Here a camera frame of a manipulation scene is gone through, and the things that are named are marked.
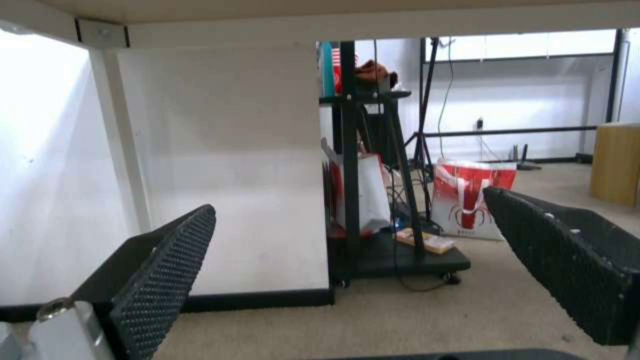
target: black baseboard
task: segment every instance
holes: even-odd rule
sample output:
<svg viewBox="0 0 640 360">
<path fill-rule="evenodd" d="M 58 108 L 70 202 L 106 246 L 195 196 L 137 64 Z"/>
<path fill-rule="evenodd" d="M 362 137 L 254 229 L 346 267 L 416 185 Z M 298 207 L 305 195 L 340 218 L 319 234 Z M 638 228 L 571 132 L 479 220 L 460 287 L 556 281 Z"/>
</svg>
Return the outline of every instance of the black baseboard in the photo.
<svg viewBox="0 0 640 360">
<path fill-rule="evenodd" d="M 593 163 L 593 155 L 592 154 L 584 154 L 583 152 L 578 152 L 575 155 L 575 161 L 580 164 L 592 164 Z"/>
<path fill-rule="evenodd" d="M 221 295 L 195 295 L 187 299 L 183 313 L 264 309 L 267 307 L 302 307 L 333 305 L 333 290 L 290 290 L 264 293 L 236 293 Z"/>
<path fill-rule="evenodd" d="M 489 160 L 485 163 L 504 163 L 515 162 L 514 160 Z M 563 158 L 539 158 L 539 159 L 527 159 L 529 163 L 536 164 L 554 164 L 554 163 L 583 163 L 590 164 L 593 161 L 593 155 L 577 153 L 575 156 L 567 156 Z"/>
<path fill-rule="evenodd" d="M 183 313 L 333 305 L 332 289 L 269 291 L 221 295 L 195 295 L 185 301 Z M 0 322 L 32 322 L 43 304 L 0 306 Z"/>
</svg>

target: caster wheel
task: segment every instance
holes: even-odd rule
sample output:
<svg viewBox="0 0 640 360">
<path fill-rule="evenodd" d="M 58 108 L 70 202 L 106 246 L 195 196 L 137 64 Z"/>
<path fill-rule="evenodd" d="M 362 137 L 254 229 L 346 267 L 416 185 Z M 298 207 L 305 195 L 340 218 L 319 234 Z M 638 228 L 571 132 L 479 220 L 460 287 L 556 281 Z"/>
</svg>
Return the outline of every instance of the caster wheel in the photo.
<svg viewBox="0 0 640 360">
<path fill-rule="evenodd" d="M 454 272 L 446 272 L 440 276 L 440 278 L 448 285 L 458 285 L 462 280 Z"/>
<path fill-rule="evenodd" d="M 350 280 L 338 280 L 338 281 L 336 281 L 335 284 L 339 288 L 348 289 L 351 286 L 351 281 Z"/>
</svg>

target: red and white bag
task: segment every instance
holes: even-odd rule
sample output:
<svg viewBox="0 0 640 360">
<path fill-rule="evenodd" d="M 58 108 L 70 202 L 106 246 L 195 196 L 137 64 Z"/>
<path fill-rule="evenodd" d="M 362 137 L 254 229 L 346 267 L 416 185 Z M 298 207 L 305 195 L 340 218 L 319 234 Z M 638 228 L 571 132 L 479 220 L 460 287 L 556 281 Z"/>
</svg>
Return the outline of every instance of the red and white bag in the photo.
<svg viewBox="0 0 640 360">
<path fill-rule="evenodd" d="M 436 165 L 431 218 L 443 233 L 471 238 L 502 239 L 486 207 L 482 190 L 510 190 L 516 163 L 440 160 Z"/>
</svg>

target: beige carpet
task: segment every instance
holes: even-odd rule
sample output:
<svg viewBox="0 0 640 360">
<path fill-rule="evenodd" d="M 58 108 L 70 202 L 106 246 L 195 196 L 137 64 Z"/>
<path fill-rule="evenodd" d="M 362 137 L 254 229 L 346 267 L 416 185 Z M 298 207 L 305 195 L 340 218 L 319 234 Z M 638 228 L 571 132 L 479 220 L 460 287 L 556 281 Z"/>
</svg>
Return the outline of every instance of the beige carpet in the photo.
<svg viewBox="0 0 640 360">
<path fill-rule="evenodd" d="M 593 209 L 640 236 L 640 210 L 589 198 L 590 167 L 521 172 L 515 190 Z M 181 315 L 155 359 L 301 359 L 502 348 L 552 348 L 623 359 L 593 343 L 520 264 L 505 242 L 463 240 L 463 282 L 412 293 L 396 279 L 355 281 L 336 305 Z M 411 279 L 414 286 L 438 280 Z"/>
</svg>

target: brown cloth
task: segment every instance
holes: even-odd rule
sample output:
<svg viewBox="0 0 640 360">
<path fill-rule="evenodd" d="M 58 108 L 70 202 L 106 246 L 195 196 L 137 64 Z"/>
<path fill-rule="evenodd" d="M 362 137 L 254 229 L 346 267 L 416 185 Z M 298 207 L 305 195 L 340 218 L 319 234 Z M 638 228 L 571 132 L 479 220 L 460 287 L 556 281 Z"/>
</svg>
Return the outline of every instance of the brown cloth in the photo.
<svg viewBox="0 0 640 360">
<path fill-rule="evenodd" d="M 376 86 L 376 80 L 382 81 L 387 76 L 390 76 L 390 86 L 391 88 L 393 88 L 398 80 L 398 75 L 395 72 L 389 74 L 387 68 L 380 65 L 379 63 L 376 64 L 376 62 L 373 60 L 369 60 L 364 65 L 357 67 L 355 69 L 355 74 L 358 80 L 360 80 L 363 84 L 369 86 Z"/>
</svg>

